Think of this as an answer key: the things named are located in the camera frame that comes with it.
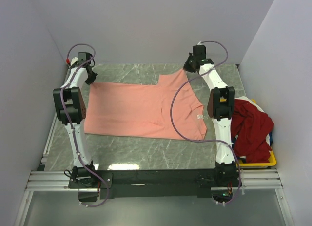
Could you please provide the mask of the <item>pink t shirt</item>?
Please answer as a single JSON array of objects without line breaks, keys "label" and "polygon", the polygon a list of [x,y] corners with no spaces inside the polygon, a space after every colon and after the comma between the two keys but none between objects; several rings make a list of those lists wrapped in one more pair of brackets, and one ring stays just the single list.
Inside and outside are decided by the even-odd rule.
[{"label": "pink t shirt", "polygon": [[96,82],[90,86],[84,122],[87,134],[203,140],[203,104],[180,69],[156,85]]}]

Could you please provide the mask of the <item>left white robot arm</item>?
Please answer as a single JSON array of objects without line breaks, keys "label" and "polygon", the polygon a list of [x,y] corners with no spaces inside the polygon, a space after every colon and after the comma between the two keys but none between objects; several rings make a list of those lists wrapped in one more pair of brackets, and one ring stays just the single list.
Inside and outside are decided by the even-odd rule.
[{"label": "left white robot arm", "polygon": [[96,79],[97,74],[91,66],[93,61],[93,55],[88,52],[79,52],[77,58],[67,60],[69,77],[62,87],[53,90],[56,116],[66,129],[73,153],[73,168],[64,171],[70,178],[71,188],[92,188],[98,184],[86,145],[84,121],[87,109],[81,93],[84,84],[90,85]]}]

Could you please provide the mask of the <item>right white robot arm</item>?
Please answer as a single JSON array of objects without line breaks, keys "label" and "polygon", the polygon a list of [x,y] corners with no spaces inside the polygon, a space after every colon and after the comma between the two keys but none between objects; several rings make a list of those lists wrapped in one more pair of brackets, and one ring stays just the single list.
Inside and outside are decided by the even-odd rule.
[{"label": "right white robot arm", "polygon": [[232,151],[231,138],[235,89],[222,80],[214,62],[207,57],[206,47],[202,43],[193,46],[183,69],[198,73],[210,89],[207,112],[212,118],[216,139],[214,182],[218,186],[226,186],[237,178],[236,156]]}]

